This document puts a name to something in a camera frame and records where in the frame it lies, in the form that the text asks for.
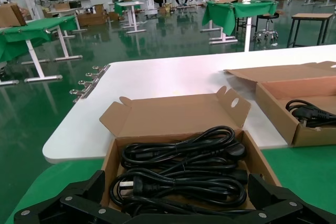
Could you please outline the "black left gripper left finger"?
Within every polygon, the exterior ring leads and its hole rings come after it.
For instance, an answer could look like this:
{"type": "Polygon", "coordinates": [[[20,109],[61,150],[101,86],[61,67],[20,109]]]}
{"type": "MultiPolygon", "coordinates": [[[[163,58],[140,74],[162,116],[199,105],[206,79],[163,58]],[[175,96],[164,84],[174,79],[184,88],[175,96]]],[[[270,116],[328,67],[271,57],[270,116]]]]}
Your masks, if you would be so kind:
{"type": "Polygon", "coordinates": [[[57,196],[19,210],[14,223],[126,223],[131,217],[100,204],[105,172],[70,183],[57,196]]]}

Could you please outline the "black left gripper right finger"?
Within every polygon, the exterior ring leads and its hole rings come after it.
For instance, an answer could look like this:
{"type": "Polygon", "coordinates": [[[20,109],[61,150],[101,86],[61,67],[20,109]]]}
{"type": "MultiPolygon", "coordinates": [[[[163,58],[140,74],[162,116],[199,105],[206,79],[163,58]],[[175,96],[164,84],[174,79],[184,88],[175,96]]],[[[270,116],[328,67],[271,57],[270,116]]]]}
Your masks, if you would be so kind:
{"type": "Polygon", "coordinates": [[[244,215],[244,223],[328,223],[327,211],[257,174],[249,175],[248,197],[255,210],[244,215]]]}

